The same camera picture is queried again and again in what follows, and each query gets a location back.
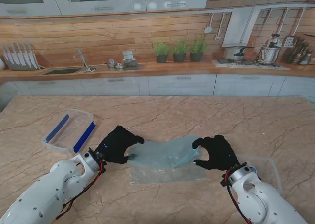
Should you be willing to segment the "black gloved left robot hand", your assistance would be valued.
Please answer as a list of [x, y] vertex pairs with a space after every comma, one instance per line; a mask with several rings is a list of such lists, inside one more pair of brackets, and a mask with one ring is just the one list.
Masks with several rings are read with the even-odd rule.
[[96, 155], [106, 161], [116, 164], [125, 164], [129, 156], [125, 156], [125, 151], [137, 144], [144, 144], [145, 140], [122, 126], [116, 126], [95, 149]]

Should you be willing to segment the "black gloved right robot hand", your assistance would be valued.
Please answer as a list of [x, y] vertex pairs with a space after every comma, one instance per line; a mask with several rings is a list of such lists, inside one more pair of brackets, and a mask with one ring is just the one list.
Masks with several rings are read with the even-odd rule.
[[192, 143], [193, 149], [197, 149], [199, 146], [208, 152], [209, 159], [195, 160], [194, 163], [197, 166], [207, 170], [227, 171], [240, 164], [234, 150], [223, 135], [199, 138]]

